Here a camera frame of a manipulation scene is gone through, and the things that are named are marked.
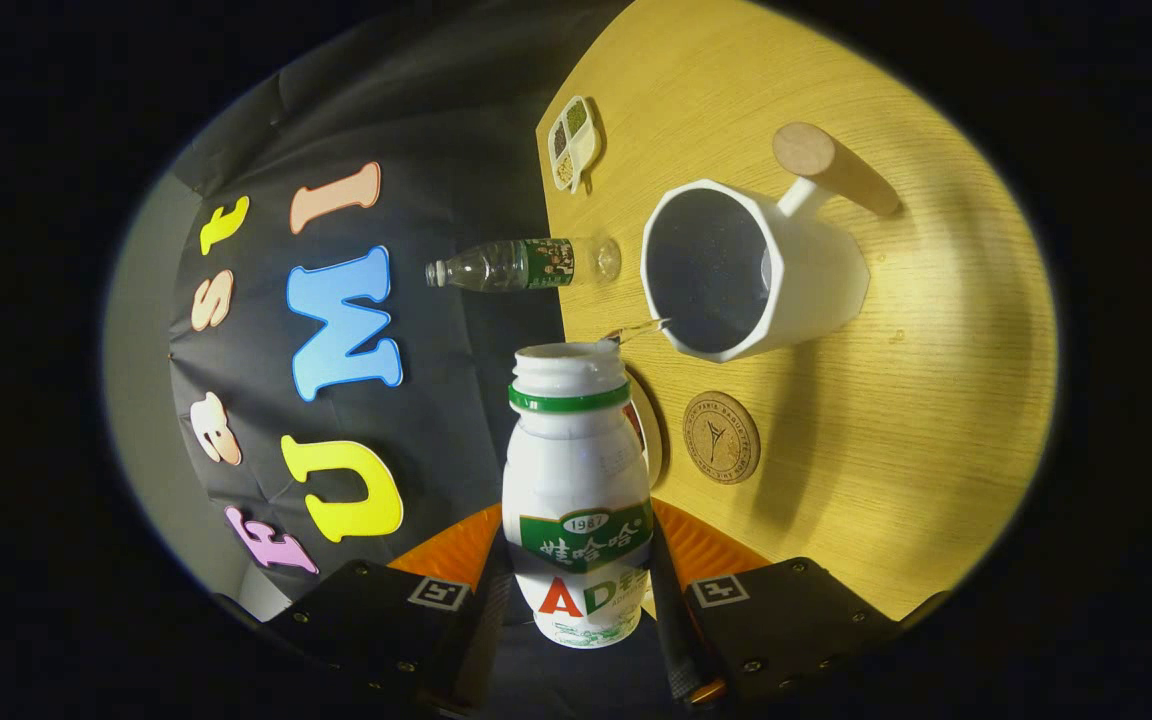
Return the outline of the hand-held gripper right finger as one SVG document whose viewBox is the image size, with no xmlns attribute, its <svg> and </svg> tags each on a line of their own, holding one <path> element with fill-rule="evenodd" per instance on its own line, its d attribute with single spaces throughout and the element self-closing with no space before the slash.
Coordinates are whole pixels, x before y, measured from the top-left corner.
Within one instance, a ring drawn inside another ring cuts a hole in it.
<svg viewBox="0 0 1152 720">
<path fill-rule="evenodd" d="M 812 559 L 765 559 L 659 498 L 652 511 L 655 628 L 687 710 L 780 700 L 901 632 Z"/>
</svg>

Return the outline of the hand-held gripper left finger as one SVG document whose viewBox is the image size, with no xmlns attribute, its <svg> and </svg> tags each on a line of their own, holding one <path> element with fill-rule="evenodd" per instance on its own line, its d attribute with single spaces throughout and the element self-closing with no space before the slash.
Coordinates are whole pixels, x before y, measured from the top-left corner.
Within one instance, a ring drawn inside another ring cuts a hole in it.
<svg viewBox="0 0 1152 720">
<path fill-rule="evenodd" d="M 361 680 L 388 700 L 468 717 L 488 696 L 500 630 L 515 588 L 492 505 L 389 564 L 353 560 L 262 621 L 218 600 L 274 646 Z"/>
</svg>

